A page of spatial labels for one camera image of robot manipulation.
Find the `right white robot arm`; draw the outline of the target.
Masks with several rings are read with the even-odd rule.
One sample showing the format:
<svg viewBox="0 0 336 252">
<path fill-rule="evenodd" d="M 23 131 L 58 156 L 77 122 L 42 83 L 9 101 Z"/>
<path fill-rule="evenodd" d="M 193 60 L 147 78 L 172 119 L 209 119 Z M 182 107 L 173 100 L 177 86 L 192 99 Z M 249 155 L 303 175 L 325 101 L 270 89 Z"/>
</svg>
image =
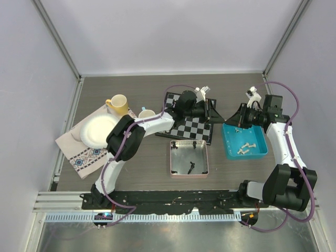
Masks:
<svg viewBox="0 0 336 252">
<path fill-rule="evenodd" d="M 262 127 L 268 137 L 276 166 L 264 183 L 245 180 L 240 185 L 237 201 L 250 207 L 256 199 L 267 205 L 302 212 L 310 200 L 310 191 L 317 182 L 314 170 L 307 169 L 292 136 L 290 116 L 282 113 L 282 96 L 261 96 L 247 92 L 249 101 L 242 103 L 237 112 L 225 123 L 237 128 Z"/>
</svg>

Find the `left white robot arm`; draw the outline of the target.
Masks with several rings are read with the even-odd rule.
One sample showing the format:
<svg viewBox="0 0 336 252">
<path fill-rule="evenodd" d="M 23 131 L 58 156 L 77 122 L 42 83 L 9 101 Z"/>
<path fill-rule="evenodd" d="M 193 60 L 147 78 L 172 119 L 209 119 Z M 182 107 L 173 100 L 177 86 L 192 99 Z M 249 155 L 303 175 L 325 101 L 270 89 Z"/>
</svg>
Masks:
<svg viewBox="0 0 336 252">
<path fill-rule="evenodd" d="M 91 187 L 92 201 L 98 208 L 107 209 L 112 202 L 116 180 L 126 161 L 134 157 L 144 137 L 178 128 L 187 118 L 200 123 L 224 123 L 225 119 L 205 98 L 207 87 L 185 90 L 171 105 L 163 105 L 162 112 L 144 119 L 124 115 L 106 138 L 107 161 L 100 177 Z"/>
</svg>

